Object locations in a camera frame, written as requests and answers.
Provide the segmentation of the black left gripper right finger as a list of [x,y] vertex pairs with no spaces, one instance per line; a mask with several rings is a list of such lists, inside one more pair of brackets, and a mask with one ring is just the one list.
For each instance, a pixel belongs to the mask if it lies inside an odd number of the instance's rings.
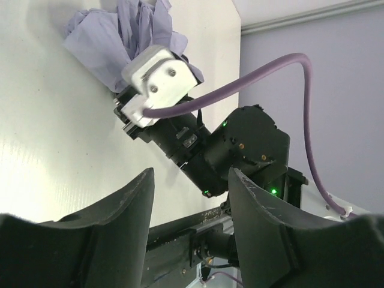
[[382,287],[383,217],[344,222],[305,212],[229,171],[245,287]]

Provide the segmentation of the lavender folding umbrella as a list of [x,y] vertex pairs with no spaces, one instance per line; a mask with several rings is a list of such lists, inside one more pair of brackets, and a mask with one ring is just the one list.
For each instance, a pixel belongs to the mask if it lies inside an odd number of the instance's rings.
[[120,93],[123,69],[146,48],[161,45],[184,57],[188,40],[173,29],[169,1],[118,1],[114,12],[80,10],[65,27],[64,47],[104,86]]

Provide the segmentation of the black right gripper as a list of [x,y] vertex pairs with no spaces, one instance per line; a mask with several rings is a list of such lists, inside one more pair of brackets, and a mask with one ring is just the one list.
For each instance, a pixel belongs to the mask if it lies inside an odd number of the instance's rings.
[[114,113],[123,123],[123,131],[133,140],[151,141],[149,129],[156,119],[143,116],[143,109],[148,108],[149,101],[132,86],[127,86],[116,95]]

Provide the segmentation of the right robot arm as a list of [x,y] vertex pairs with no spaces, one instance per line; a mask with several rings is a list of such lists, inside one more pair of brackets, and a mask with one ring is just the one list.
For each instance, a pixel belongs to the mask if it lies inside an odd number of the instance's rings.
[[161,119],[141,128],[123,113],[136,94],[128,87],[116,96],[116,116],[132,139],[156,144],[207,198],[228,190],[231,168],[240,170],[271,195],[305,211],[334,221],[345,221],[364,210],[334,196],[343,208],[333,210],[315,194],[315,185],[288,165],[289,136],[258,105],[235,109],[214,131],[209,131],[201,112]]

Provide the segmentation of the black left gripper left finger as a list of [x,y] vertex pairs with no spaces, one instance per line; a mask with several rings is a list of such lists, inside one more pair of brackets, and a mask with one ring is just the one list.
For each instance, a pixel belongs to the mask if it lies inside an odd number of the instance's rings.
[[1,215],[2,287],[139,287],[154,170],[59,221]]

